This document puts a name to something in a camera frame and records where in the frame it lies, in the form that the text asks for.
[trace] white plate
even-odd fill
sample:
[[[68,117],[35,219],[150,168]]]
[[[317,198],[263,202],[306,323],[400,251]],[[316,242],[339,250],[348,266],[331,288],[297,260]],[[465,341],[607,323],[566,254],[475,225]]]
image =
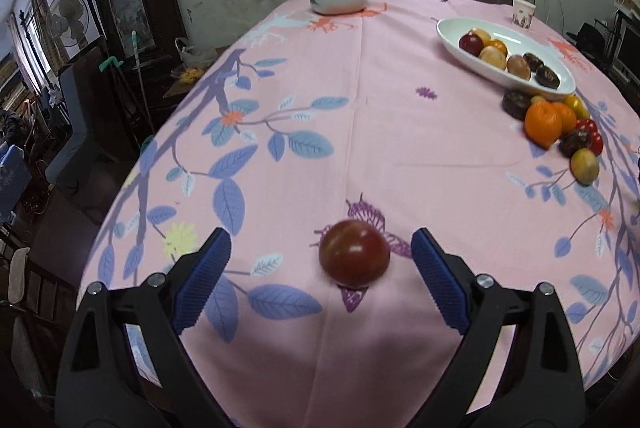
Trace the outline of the white plate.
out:
[[[551,68],[560,78],[560,85],[557,90],[539,85],[535,80],[535,75],[531,75],[529,81],[525,81],[506,70],[490,65],[487,62],[472,56],[458,46],[460,38],[471,29],[483,29],[492,38],[496,38],[509,49],[509,55],[524,55],[530,52],[538,56],[546,66]],[[513,88],[529,94],[540,94],[551,101],[562,101],[567,95],[575,92],[575,79],[569,69],[560,59],[549,50],[549,48],[539,45],[533,39],[518,32],[517,30],[503,27],[495,23],[478,20],[476,18],[449,18],[438,22],[438,34],[446,49],[463,65],[470,68],[477,74],[497,83],[505,88]]]

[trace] floral tablecloth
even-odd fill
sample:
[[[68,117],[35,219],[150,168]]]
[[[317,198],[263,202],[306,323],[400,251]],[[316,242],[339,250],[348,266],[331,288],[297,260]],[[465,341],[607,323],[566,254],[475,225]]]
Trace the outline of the floral tablecloth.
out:
[[[436,22],[452,16],[511,25],[510,7],[471,0],[369,0],[348,16],[286,2],[194,87],[114,201],[82,289],[136,285],[214,228],[231,233],[227,271],[182,341],[239,426],[411,419],[460,342],[410,260],[421,226],[504,286],[552,282],[585,386],[635,339],[636,114],[558,34],[538,20],[525,31],[574,72],[604,137],[600,177],[575,184],[567,160],[500,109],[502,89],[441,46]],[[357,292],[318,263],[322,235],[347,217],[372,223],[393,252]],[[490,400],[510,335],[474,407]],[[155,379],[140,332],[130,337]]]

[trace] purple flower print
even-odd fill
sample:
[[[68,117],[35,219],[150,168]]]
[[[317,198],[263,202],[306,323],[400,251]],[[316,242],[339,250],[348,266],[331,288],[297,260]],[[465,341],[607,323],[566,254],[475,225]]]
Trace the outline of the purple flower print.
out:
[[[415,89],[415,93],[417,93],[420,97],[424,97],[425,99],[437,99],[438,96],[436,93],[431,90],[431,88],[426,88],[424,86]]]
[[[399,238],[399,236],[385,230],[385,216],[378,208],[369,204],[369,202],[364,201],[362,199],[362,195],[360,195],[360,200],[358,202],[347,201],[347,206],[349,206],[347,210],[347,218],[350,218],[351,220],[360,220],[372,225],[383,234],[392,253],[405,258],[411,258],[411,246],[409,246],[409,244],[402,238]],[[314,231],[314,233],[320,235],[320,240],[313,245],[320,245],[322,239],[331,228],[332,225],[328,225],[324,229]],[[360,305],[360,302],[362,302],[364,295],[369,289],[368,287],[363,287],[362,289],[349,289],[342,285],[338,285],[338,288],[340,289],[342,302],[344,303],[348,313],[352,313],[356,310],[357,306]]]

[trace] white cup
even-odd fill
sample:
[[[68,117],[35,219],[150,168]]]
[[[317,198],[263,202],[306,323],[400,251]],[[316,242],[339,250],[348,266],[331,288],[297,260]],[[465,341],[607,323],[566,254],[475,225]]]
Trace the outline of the white cup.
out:
[[[528,29],[535,11],[536,6],[533,3],[526,0],[513,0],[513,24]]]

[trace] curtain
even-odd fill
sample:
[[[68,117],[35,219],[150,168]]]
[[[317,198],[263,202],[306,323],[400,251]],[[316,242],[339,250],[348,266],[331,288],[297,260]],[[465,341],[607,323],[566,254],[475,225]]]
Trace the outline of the curtain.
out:
[[[11,39],[14,42],[14,58],[15,62],[20,68],[20,73],[24,82],[33,93],[40,93],[40,88],[36,82],[37,77],[34,76],[33,70],[29,63],[29,59],[24,51],[24,45],[22,45],[22,38],[20,37],[20,29],[18,29],[18,23],[15,20],[15,15],[11,13],[7,20],[9,25],[9,32],[11,32]]]
[[[38,32],[37,38],[42,52],[44,53],[47,62],[51,67],[51,70],[58,75],[58,72],[62,66],[69,60],[69,55],[66,52],[65,46],[62,44],[60,38],[54,38],[49,30],[49,3],[44,0],[40,4],[41,0],[31,0],[31,7],[33,8],[33,20]]]

